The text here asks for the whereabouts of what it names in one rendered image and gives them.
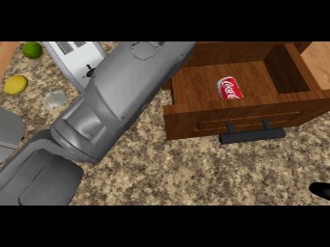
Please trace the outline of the wooden drawer front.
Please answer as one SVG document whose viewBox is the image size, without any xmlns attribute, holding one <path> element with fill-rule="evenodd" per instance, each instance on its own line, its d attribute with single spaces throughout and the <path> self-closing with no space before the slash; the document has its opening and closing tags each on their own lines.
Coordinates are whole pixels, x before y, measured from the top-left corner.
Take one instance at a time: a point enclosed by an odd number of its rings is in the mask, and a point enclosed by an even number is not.
<svg viewBox="0 0 330 247">
<path fill-rule="evenodd" d="M 330 111 L 330 90 L 317 90 L 233 100 L 195 101 L 164 106 L 167 139 L 300 126 Z"/>
</svg>

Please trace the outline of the red soda can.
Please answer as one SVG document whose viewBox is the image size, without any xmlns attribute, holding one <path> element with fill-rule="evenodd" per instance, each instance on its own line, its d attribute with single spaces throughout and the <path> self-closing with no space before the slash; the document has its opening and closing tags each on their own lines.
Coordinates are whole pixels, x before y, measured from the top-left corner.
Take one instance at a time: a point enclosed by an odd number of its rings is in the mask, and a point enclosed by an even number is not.
<svg viewBox="0 0 330 247">
<path fill-rule="evenodd" d="M 221 99 L 224 100 L 244 98 L 244 94 L 242 94 L 242 91 L 238 85 L 238 81 L 232 76 L 224 77 L 218 81 L 218 91 L 220 91 Z"/>
</svg>

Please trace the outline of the wooden drawer box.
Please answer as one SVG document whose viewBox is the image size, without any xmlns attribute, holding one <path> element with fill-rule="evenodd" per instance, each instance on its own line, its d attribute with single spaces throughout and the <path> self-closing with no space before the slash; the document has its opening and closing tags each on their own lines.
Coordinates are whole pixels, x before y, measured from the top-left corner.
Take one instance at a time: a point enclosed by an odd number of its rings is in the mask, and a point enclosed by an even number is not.
<svg viewBox="0 0 330 247">
<path fill-rule="evenodd" d="M 310 41 L 295 42 L 298 52 L 294 55 L 298 59 L 308 46 Z M 218 81 L 229 76 L 236 79 L 245 97 L 307 92 L 311 86 L 294 61 L 294 55 L 289 55 L 292 63 L 280 67 L 267 67 L 264 61 L 190 68 L 183 66 L 164 86 L 173 92 L 173 103 L 220 100 Z"/>
</svg>

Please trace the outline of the wooden cabinet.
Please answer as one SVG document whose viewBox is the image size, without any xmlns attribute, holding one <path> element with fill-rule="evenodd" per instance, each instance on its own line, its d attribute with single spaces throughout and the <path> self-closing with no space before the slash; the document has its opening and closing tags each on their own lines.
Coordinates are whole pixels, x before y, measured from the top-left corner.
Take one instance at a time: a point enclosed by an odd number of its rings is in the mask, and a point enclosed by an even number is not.
<svg viewBox="0 0 330 247">
<path fill-rule="evenodd" d="M 267 67 L 292 63 L 286 41 L 199 41 L 186 67 L 264 61 Z"/>
</svg>

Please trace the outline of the pale grey garlic bulb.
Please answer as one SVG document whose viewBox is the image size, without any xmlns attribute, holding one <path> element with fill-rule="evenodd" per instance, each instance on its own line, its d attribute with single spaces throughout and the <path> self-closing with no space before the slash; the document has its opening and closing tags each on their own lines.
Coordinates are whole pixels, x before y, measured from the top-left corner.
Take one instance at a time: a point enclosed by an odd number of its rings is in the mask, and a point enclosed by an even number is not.
<svg viewBox="0 0 330 247">
<path fill-rule="evenodd" d="M 43 100 L 47 109 L 53 109 L 66 104 L 66 94 L 63 91 L 49 92 Z"/>
</svg>

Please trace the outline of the white toaster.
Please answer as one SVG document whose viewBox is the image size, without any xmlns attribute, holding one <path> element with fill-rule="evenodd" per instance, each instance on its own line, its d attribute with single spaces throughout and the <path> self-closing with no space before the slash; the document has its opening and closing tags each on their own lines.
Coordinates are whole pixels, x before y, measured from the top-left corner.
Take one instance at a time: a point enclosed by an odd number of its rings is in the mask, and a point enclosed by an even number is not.
<svg viewBox="0 0 330 247">
<path fill-rule="evenodd" d="M 83 93 L 92 79 L 92 71 L 106 56 L 100 43 L 97 41 L 44 41 L 43 45 L 63 76 Z"/>
</svg>

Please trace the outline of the yellow lemon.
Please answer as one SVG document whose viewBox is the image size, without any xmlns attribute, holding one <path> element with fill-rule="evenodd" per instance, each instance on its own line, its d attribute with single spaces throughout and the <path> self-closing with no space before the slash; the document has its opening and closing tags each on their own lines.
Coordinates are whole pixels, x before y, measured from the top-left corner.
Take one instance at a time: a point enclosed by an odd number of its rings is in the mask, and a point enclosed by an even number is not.
<svg viewBox="0 0 330 247">
<path fill-rule="evenodd" d="M 24 75 L 12 76 L 4 85 L 4 92 L 7 95 L 18 95 L 28 86 L 28 79 Z"/>
</svg>

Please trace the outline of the green lime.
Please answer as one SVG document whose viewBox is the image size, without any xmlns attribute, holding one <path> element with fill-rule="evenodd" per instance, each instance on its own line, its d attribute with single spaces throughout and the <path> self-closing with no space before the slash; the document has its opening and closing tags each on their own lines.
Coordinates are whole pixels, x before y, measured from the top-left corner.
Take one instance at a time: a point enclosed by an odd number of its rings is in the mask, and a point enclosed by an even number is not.
<svg viewBox="0 0 330 247">
<path fill-rule="evenodd" d="M 28 59 L 38 59 L 43 55 L 43 46 L 38 42 L 30 41 L 22 46 L 22 54 Z"/>
</svg>

